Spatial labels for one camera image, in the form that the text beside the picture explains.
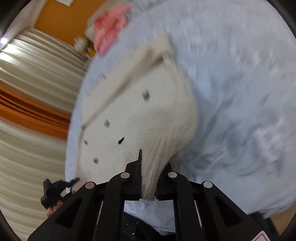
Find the person's left hand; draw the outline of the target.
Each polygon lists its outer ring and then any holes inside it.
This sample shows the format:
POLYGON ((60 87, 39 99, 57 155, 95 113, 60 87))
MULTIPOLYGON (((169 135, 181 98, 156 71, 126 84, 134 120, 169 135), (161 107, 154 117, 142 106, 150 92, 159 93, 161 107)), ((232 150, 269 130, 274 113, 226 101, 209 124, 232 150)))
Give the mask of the person's left hand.
POLYGON ((56 210, 58 210, 64 203, 62 201, 58 201, 56 205, 53 207, 49 207, 46 210, 46 218, 49 218, 56 210))

